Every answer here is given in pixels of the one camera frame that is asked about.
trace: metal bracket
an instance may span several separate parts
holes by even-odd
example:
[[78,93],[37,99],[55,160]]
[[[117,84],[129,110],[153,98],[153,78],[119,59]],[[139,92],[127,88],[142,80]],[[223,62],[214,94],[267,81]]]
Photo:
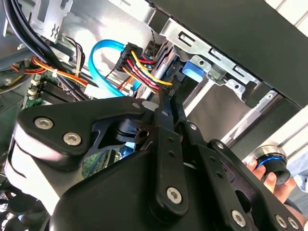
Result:
[[72,5],[73,0],[36,0],[30,25],[35,32],[56,43],[62,21]]
[[257,80],[257,78],[244,71],[235,62],[225,57],[212,46],[201,40],[195,34],[171,18],[169,18],[160,35],[165,36],[168,41],[172,42],[189,54],[204,56],[208,60],[219,65],[222,69],[244,84],[247,84],[249,81],[253,81],[257,85],[260,84],[260,81]]
[[144,0],[109,0],[121,10],[130,14],[140,22],[148,24],[156,10]]
[[244,87],[242,84],[238,83],[234,79],[229,79],[226,84],[228,88],[234,91],[234,93],[242,100],[243,93],[246,91],[246,87]]
[[271,90],[268,92],[266,96],[264,96],[259,104],[252,110],[250,110],[241,121],[235,125],[232,130],[228,132],[227,135],[224,136],[224,138],[221,139],[222,142],[227,144],[232,139],[236,139],[240,136],[240,134],[245,131],[259,116],[260,112],[263,110],[263,108],[268,105],[277,95],[278,93],[274,90]]

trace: black cable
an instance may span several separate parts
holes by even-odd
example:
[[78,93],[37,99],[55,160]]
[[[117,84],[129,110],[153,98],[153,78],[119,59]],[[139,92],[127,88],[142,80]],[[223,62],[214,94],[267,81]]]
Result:
[[46,43],[33,31],[30,27],[28,21],[26,20],[24,14],[22,13],[18,0],[11,0],[15,15],[18,18],[18,21],[21,25],[23,31],[29,36],[29,38],[36,44],[36,46],[41,50],[44,56],[50,61],[47,64],[56,67],[60,71],[65,71],[61,62],[57,56],[53,53],[51,48],[46,45]]
[[47,59],[41,54],[41,51],[31,44],[32,42],[22,31],[18,22],[16,22],[15,13],[13,11],[13,6],[10,0],[3,0],[3,7],[5,11],[6,18],[8,19],[12,30],[16,36],[25,44],[29,50],[31,50],[37,57],[39,57],[43,62],[48,63]]
[[[17,37],[43,62],[52,64],[59,70],[65,71],[61,62],[58,60],[52,50],[36,35],[29,26],[17,0],[3,0],[3,7],[7,19]],[[63,77],[58,78],[59,81],[69,89],[78,100],[87,100],[86,95],[77,87],[77,85]]]

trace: bolt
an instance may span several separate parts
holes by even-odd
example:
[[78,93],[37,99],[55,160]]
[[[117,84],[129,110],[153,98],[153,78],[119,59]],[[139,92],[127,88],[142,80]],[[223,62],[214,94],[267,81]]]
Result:
[[296,229],[296,230],[299,229],[298,224],[295,222],[295,220],[293,220],[293,218],[288,217],[288,220],[289,220],[290,224],[292,225],[292,227],[293,227],[294,229]]
[[182,202],[182,195],[176,188],[169,187],[167,188],[167,197],[174,204],[180,204]]
[[190,126],[191,126],[191,128],[192,128],[193,130],[197,130],[197,127],[196,127],[195,124],[191,124]]
[[138,108],[138,109],[140,108],[140,105],[137,104],[137,103],[133,103],[132,105],[133,105],[133,107],[135,107],[135,108]]
[[37,126],[40,129],[48,130],[53,127],[53,122],[48,118],[37,118],[34,121],[35,126]]
[[165,115],[165,116],[169,116],[169,114],[168,114],[167,112],[165,112],[165,111],[162,111],[162,113],[163,113],[163,115]]
[[280,224],[281,227],[283,228],[287,228],[287,223],[285,223],[285,221],[283,220],[282,217],[280,217],[278,214],[275,216],[276,221],[278,222],[278,224]]
[[218,148],[223,149],[223,145],[222,145],[222,143],[220,143],[220,142],[216,142],[216,144],[217,144]]
[[231,215],[232,215],[233,220],[236,222],[236,224],[238,224],[241,227],[246,226],[245,218],[242,216],[242,214],[239,211],[233,210],[231,211]]
[[81,143],[81,137],[74,132],[69,132],[63,136],[63,141],[70,146],[78,146]]

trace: blue ring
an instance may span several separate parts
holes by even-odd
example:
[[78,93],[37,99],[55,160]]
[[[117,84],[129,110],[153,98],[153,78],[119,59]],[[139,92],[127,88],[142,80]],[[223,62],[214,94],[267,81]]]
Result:
[[261,161],[261,162],[258,164],[258,167],[261,166],[261,165],[263,165],[263,164],[265,164],[266,162],[268,162],[268,161],[270,161],[270,160],[281,160],[281,161],[283,161],[283,159],[280,158],[280,157],[270,157],[270,158],[267,158],[267,159]]
[[114,41],[114,40],[102,40],[96,43],[95,46],[92,48],[90,58],[89,58],[89,71],[91,73],[91,76],[93,80],[95,81],[95,83],[97,84],[97,86],[99,86],[99,88],[104,90],[105,98],[124,96],[122,92],[116,89],[113,85],[111,85],[105,79],[105,77],[97,70],[96,66],[94,65],[94,60],[93,60],[94,53],[98,49],[101,49],[104,47],[109,47],[117,51],[123,51],[125,48],[125,45],[117,41]]

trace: wire bundle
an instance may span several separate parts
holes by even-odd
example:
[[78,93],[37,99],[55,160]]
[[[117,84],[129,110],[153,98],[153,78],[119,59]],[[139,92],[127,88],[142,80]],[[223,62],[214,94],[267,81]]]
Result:
[[85,64],[86,56],[83,52],[82,46],[77,43],[74,39],[70,37],[64,37],[64,40],[66,40],[69,44],[75,47],[76,49],[76,72],[75,76],[78,77],[80,75],[80,72],[82,70],[82,67]]
[[[13,68],[13,70],[15,70],[16,72],[19,72],[20,70],[19,70],[19,68],[17,67],[17,66],[15,66],[15,65],[11,65],[11,67]],[[25,70],[25,74],[26,75],[35,75],[35,74],[42,74],[42,73],[44,73],[44,72],[46,72],[46,69],[44,69],[44,68],[37,68],[37,69],[26,69]]]
[[67,72],[63,72],[63,71],[59,71],[57,69],[54,69],[52,68],[51,66],[48,66],[47,64],[44,64],[42,61],[40,61],[37,57],[33,57],[32,58],[32,62],[37,65],[37,66],[40,66],[41,68],[45,69],[45,70],[48,70],[48,71],[51,71],[53,73],[55,73],[56,75],[59,75],[59,76],[62,76],[62,77],[65,77],[71,81],[74,81],[78,84],[80,84],[81,86],[83,87],[86,87],[88,85],[88,82],[79,78],[79,77],[76,77],[72,74],[69,74]]
[[[2,2],[6,17],[16,36],[44,63],[59,71],[66,72],[50,47],[32,30],[20,9],[18,0],[2,0]],[[57,76],[57,78],[78,101],[88,99],[74,82],[61,76]]]
[[141,84],[148,87],[153,93],[156,93],[160,87],[172,86],[172,83],[162,81],[153,76],[149,70],[153,69],[155,61],[147,59],[138,59],[136,53],[131,51],[131,58],[128,58],[127,64],[122,69],[129,75],[129,77],[118,86],[121,90],[134,78]]

